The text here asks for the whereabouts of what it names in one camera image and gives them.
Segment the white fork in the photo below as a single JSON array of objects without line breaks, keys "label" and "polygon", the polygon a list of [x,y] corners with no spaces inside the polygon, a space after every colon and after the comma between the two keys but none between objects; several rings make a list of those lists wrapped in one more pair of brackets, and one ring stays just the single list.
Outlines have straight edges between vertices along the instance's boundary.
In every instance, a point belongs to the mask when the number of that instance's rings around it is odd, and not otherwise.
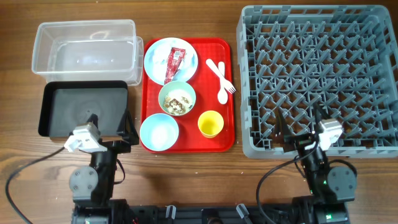
[{"label": "white fork", "polygon": [[224,78],[223,74],[221,74],[221,72],[218,70],[217,65],[212,59],[207,59],[206,64],[218,76],[218,78],[220,78],[220,82],[223,84],[223,87],[226,89],[226,91],[230,93],[234,93],[236,91],[232,83]]}]

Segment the red wrapper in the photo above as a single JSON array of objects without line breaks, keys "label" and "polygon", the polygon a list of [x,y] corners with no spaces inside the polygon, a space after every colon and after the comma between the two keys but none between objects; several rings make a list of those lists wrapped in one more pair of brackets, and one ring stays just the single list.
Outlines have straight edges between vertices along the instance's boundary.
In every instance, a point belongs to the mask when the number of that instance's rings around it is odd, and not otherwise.
[{"label": "red wrapper", "polygon": [[184,57],[185,49],[172,47],[172,51],[167,59],[166,79],[164,80],[165,85],[173,80],[173,77],[176,74],[178,67],[180,66]]}]

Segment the food residue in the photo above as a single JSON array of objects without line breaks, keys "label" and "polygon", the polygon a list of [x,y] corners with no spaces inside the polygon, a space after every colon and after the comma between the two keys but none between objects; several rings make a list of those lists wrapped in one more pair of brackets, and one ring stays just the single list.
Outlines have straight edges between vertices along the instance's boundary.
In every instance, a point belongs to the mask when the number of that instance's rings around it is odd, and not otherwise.
[{"label": "food residue", "polygon": [[192,108],[192,99],[185,90],[172,90],[166,95],[163,106],[172,115],[183,115]]}]

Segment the white spoon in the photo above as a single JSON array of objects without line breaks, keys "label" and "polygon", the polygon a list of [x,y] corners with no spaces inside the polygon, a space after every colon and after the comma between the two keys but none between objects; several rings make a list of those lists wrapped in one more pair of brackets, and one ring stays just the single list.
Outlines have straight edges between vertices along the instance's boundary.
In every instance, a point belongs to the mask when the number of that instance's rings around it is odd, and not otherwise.
[{"label": "white spoon", "polygon": [[[223,77],[225,77],[225,64],[224,62],[218,62],[218,70],[221,72]],[[217,98],[219,103],[222,105],[226,104],[228,101],[228,93],[226,92],[224,86],[223,86],[223,81],[220,79],[220,90],[217,94]]]}]

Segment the empty bowl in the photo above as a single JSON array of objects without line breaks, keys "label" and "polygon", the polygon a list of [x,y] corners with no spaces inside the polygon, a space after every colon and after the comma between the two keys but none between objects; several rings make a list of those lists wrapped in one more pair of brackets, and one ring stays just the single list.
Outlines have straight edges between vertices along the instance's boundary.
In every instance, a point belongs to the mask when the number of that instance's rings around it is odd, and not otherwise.
[{"label": "empty bowl", "polygon": [[145,147],[152,151],[164,151],[174,145],[178,138],[178,124],[167,114],[153,114],[141,125],[139,135]]},{"label": "empty bowl", "polygon": [[192,110],[197,96],[195,90],[186,82],[172,81],[159,92],[159,105],[169,115],[182,116]]}]

